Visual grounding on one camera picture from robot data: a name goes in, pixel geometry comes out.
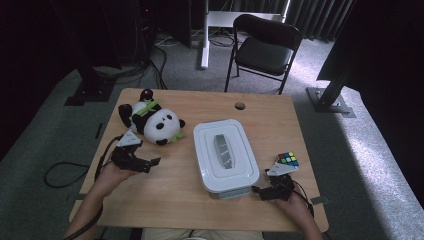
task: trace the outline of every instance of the dark background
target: dark background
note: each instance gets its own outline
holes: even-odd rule
[[[424,205],[424,2],[357,1],[322,70],[347,81]]]

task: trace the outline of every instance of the white plastic container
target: white plastic container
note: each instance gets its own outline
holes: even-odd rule
[[[200,175],[206,190],[215,198],[232,198],[249,193],[259,179],[259,169],[246,133],[234,119],[200,123],[194,130]],[[225,167],[216,143],[223,135],[231,157]]]

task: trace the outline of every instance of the black cable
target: black cable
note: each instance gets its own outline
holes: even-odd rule
[[[156,69],[156,73],[159,76],[158,87],[161,88],[161,89],[168,90],[168,87],[166,86],[166,84],[165,84],[165,82],[163,81],[163,78],[162,78],[163,69],[165,68],[165,64],[166,64],[166,61],[167,61],[167,55],[166,55],[166,52],[163,49],[161,49],[161,48],[159,48],[157,46],[155,46],[155,48],[158,49],[159,51],[161,51],[163,53],[164,60],[162,62],[162,65],[160,67],[160,70],[158,69],[158,67],[155,65],[155,63],[153,61],[150,61],[150,63]]]
[[[110,148],[110,146],[112,145],[112,143],[113,143],[113,142],[115,142],[115,141],[119,141],[121,138],[122,138],[122,135],[121,135],[121,136],[118,136],[118,137],[114,137],[114,138],[113,138],[113,139],[112,139],[112,140],[108,143],[108,145],[106,146],[106,149],[105,149],[105,151],[103,152],[103,155],[100,157],[99,163],[97,164],[96,173],[94,174],[94,181],[96,181],[96,180],[97,180],[97,178],[99,177],[99,175],[100,175],[100,170],[101,170],[104,166],[106,166],[107,164],[109,164],[109,163],[106,163],[105,165],[103,165],[103,162],[105,161],[106,154],[109,152],[109,148]]]
[[[57,166],[60,166],[60,165],[73,165],[73,166],[78,166],[78,167],[85,167],[86,168],[86,170],[78,177],[78,178],[76,178],[75,180],[73,180],[73,181],[71,181],[71,182],[69,182],[69,183],[66,183],[66,184],[63,184],[63,185],[54,185],[54,184],[51,184],[49,181],[48,181],[48,179],[47,179],[47,176],[49,175],[49,173],[54,169],[54,168],[56,168]],[[49,187],[51,187],[51,188],[64,188],[64,187],[68,187],[68,186],[71,186],[72,184],[74,184],[74,183],[76,183],[78,180],[80,180],[82,177],[84,177],[84,175],[85,174],[87,174],[87,172],[88,172],[88,168],[89,168],[90,166],[88,166],[88,165],[83,165],[83,164],[78,164],[78,163],[72,163],[72,162],[59,162],[59,163],[55,163],[55,164],[53,164],[49,169],[47,169],[47,171],[44,173],[44,183],[47,185],[47,186],[49,186]]]
[[[333,238],[331,238],[330,234],[328,234],[328,232],[324,232],[324,235],[328,238],[328,240],[333,240]]]
[[[190,233],[188,234],[188,237],[191,238],[193,236],[194,233],[194,229],[190,231]]]
[[[107,162],[106,164],[103,165],[103,162],[105,160],[105,157],[107,155],[107,153],[109,152],[109,148],[111,147],[112,143],[115,141],[119,141],[122,138],[122,136],[119,137],[114,137],[109,144],[107,145],[103,155],[100,157],[99,163],[97,164],[97,168],[96,168],[96,173],[94,175],[94,181],[97,180],[101,169],[106,166],[107,164],[111,163],[111,162]],[[92,226],[94,226],[94,224],[97,223],[97,221],[100,219],[100,217],[102,216],[103,213],[103,204],[100,207],[99,211],[97,212],[96,216],[94,216],[94,218],[88,222],[84,227],[82,227],[80,230],[76,231],[75,233],[69,235],[68,237],[64,238],[64,240],[71,240],[71,239],[75,239],[79,236],[81,236],[84,232],[86,232],[88,229],[90,229]]]
[[[72,240],[75,239],[79,236],[81,236],[81,234],[83,234],[84,232],[86,232],[88,229],[90,229],[92,226],[94,226],[94,224],[96,224],[96,222],[99,220],[99,218],[102,216],[103,213],[103,204],[100,207],[99,211],[97,212],[96,216],[94,216],[94,218],[87,223],[87,225],[85,225],[84,227],[82,227],[80,230],[76,231],[75,233],[67,236],[66,238],[64,238],[64,240]]]
[[[308,195],[306,195],[306,192],[305,192],[305,189],[303,189],[303,187],[302,187],[302,185],[300,185],[298,182],[296,182],[295,180],[292,180],[294,183],[296,183],[297,184],[297,186],[299,186],[300,187],[300,189],[302,189],[302,192],[303,192],[303,195],[305,195],[305,196],[303,196],[302,194],[300,194],[299,192],[297,192],[297,191],[295,191],[294,189],[292,190],[295,194],[297,194],[298,196],[300,196],[305,202],[306,202],[306,204],[308,205],[308,209],[309,209],[309,212],[311,213],[311,215],[312,215],[312,217],[315,217],[315,213],[314,213],[314,206],[309,202],[309,199],[308,199]]]

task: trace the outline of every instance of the wooden table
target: wooden table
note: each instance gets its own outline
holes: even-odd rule
[[[82,185],[86,194],[94,181],[97,163],[110,140],[127,128],[117,107],[133,104],[142,89],[124,89],[105,129],[91,168]],[[116,227],[160,227],[186,229],[297,231],[275,205],[261,201],[251,193],[233,199],[214,199],[202,184],[193,128],[202,122],[236,119],[242,125],[261,171],[256,184],[267,187],[264,170],[272,167],[276,154],[293,151],[300,170],[292,173],[309,198],[320,196],[292,100],[288,96],[153,90],[154,99],[163,108],[172,109],[184,119],[185,137],[175,143],[158,146],[144,141],[135,154],[144,159],[161,157],[149,174],[138,174],[122,183],[105,199],[100,225]],[[244,103],[244,110],[235,104]],[[77,201],[70,218],[81,201]],[[322,204],[314,206],[315,220],[321,231],[328,229]]]

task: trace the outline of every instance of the human arm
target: human arm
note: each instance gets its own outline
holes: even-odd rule
[[[296,186],[295,191],[300,192],[298,186]],[[309,212],[303,198],[292,193],[287,201],[276,199],[271,200],[271,202],[275,203],[293,222],[299,226],[304,234],[305,240],[323,239],[321,231]]]
[[[137,172],[129,170],[121,170],[113,162],[103,167],[99,177],[82,201],[77,213],[66,230],[64,238],[77,232],[87,223],[89,223],[99,212],[102,207],[103,200],[109,196],[119,184]],[[75,239],[93,240],[96,235],[96,224],[85,231]]]

